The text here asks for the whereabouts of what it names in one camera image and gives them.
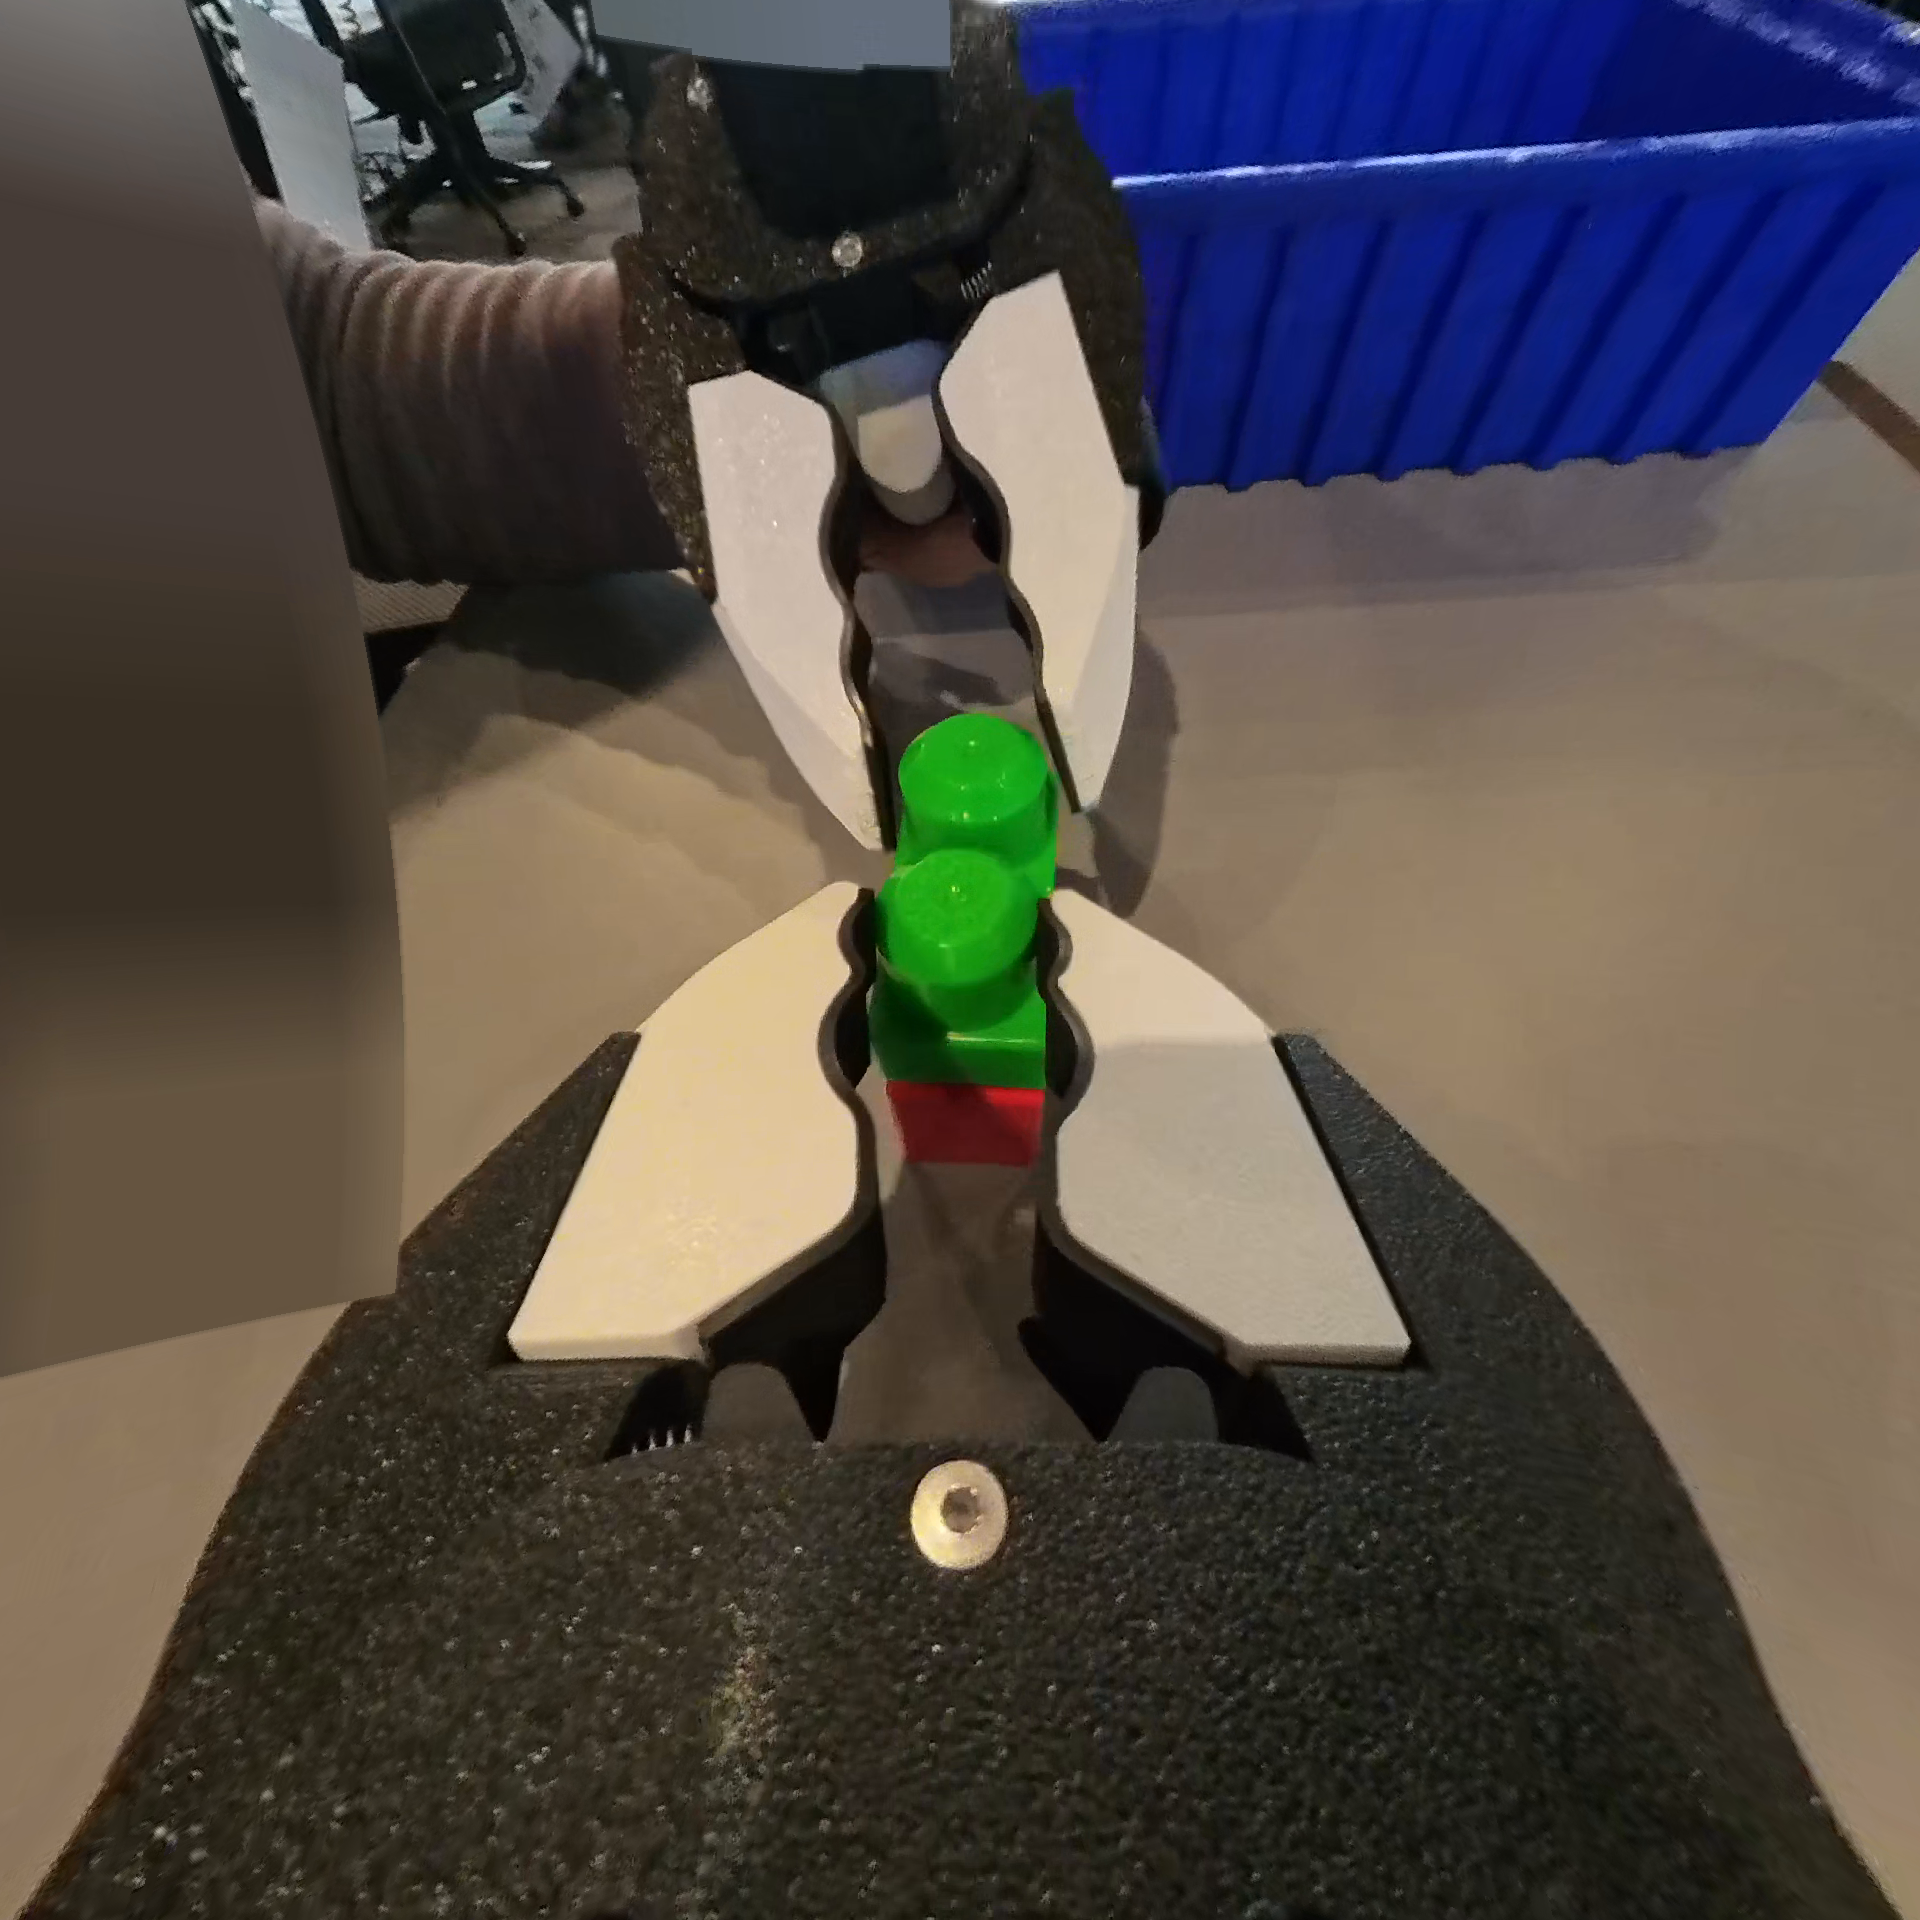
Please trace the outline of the black office chair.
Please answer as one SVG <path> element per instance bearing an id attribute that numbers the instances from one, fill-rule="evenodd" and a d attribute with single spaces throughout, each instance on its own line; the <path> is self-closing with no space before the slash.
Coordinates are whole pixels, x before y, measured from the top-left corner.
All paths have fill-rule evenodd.
<path id="1" fill-rule="evenodd" d="M 506 102 L 530 77 L 522 37 L 504 3 L 374 3 L 378 26 L 343 52 L 348 79 L 376 115 L 425 147 L 420 160 L 382 187 L 369 205 L 374 237 L 396 250 L 414 215 L 439 192 L 484 211 L 510 256 L 527 254 L 506 197 L 554 187 L 567 218 L 586 204 L 547 160 L 504 160 L 478 126 L 481 109 Z"/>

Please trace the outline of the person's left forearm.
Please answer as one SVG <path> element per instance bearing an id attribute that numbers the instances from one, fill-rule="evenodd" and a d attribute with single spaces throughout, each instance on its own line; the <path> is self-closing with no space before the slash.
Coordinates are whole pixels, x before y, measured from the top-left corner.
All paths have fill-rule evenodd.
<path id="1" fill-rule="evenodd" d="M 633 442 L 616 263 L 414 260 L 251 211 L 353 571 L 518 588 L 683 566 Z"/>

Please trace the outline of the green two-stud block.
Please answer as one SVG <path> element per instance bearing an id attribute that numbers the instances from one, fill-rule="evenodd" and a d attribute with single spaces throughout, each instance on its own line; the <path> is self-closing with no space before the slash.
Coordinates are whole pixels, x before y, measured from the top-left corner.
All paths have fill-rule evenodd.
<path id="1" fill-rule="evenodd" d="M 1062 789 L 1043 746 L 993 712 L 921 732 L 898 766 L 897 861 L 875 898 L 871 1046 L 888 1078 L 1041 1090 L 1041 912 Z"/>

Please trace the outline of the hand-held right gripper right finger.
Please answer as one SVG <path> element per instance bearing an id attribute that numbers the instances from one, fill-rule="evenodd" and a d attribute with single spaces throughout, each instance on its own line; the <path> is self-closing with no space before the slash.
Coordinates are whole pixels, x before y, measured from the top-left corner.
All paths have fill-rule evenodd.
<path id="1" fill-rule="evenodd" d="M 1410 1335 L 1264 1019 L 1083 895 L 1050 901 L 1076 1043 L 1055 1139 L 1070 1246 L 1254 1368 L 1393 1368 Z"/>

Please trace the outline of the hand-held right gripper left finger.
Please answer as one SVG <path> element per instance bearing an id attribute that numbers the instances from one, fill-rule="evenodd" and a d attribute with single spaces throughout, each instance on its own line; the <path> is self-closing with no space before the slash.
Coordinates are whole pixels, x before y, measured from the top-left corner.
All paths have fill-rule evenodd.
<path id="1" fill-rule="evenodd" d="M 868 1195 L 830 1029 L 860 902 L 825 885 L 643 1022 L 512 1319 L 518 1359 L 707 1359 L 846 1242 Z"/>

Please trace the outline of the blue plastic bin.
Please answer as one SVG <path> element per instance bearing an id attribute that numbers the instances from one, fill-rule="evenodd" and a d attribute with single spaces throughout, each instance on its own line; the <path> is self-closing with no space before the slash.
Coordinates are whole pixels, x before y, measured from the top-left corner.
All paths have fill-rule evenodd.
<path id="1" fill-rule="evenodd" d="M 1763 442 L 1915 254 L 1870 4 L 1017 4 L 1137 227 L 1171 487 Z"/>

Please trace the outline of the person's left hand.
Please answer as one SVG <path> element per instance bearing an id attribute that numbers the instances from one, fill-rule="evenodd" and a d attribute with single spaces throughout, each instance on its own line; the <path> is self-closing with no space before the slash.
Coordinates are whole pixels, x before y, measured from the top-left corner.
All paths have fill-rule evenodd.
<path id="1" fill-rule="evenodd" d="M 902 520 L 888 509 L 865 509 L 857 532 L 863 571 L 930 590 L 968 586 L 995 563 L 977 536 L 972 512 L 955 502 L 940 519 Z"/>

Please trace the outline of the red one-stud block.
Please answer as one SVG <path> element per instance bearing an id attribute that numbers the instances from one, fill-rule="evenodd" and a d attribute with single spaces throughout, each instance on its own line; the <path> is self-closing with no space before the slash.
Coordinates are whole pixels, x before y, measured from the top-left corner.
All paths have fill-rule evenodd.
<path id="1" fill-rule="evenodd" d="M 904 1162 L 1027 1167 L 1041 1156 L 1047 1092 L 977 1084 L 886 1084 Z"/>

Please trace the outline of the white paper sheet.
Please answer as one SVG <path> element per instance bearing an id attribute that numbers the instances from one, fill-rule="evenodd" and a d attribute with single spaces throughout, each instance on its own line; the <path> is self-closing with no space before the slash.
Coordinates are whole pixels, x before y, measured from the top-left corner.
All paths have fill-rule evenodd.
<path id="1" fill-rule="evenodd" d="M 374 250 L 342 59 L 264 4 L 231 6 L 280 204 L 348 251 Z"/>

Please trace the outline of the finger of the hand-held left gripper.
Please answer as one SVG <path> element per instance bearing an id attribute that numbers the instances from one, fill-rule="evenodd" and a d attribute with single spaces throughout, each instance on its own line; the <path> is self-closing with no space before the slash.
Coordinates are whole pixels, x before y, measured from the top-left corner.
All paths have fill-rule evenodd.
<path id="1" fill-rule="evenodd" d="M 1142 493 L 1121 475 L 1065 285 L 990 299 L 934 403 L 948 453 L 993 506 L 1047 742 L 1072 812 L 1091 814 L 1134 691 Z"/>
<path id="2" fill-rule="evenodd" d="M 711 611 L 799 774 L 866 851 L 889 845 L 855 613 L 833 556 L 846 462 L 835 416 L 768 375 L 688 388 Z"/>

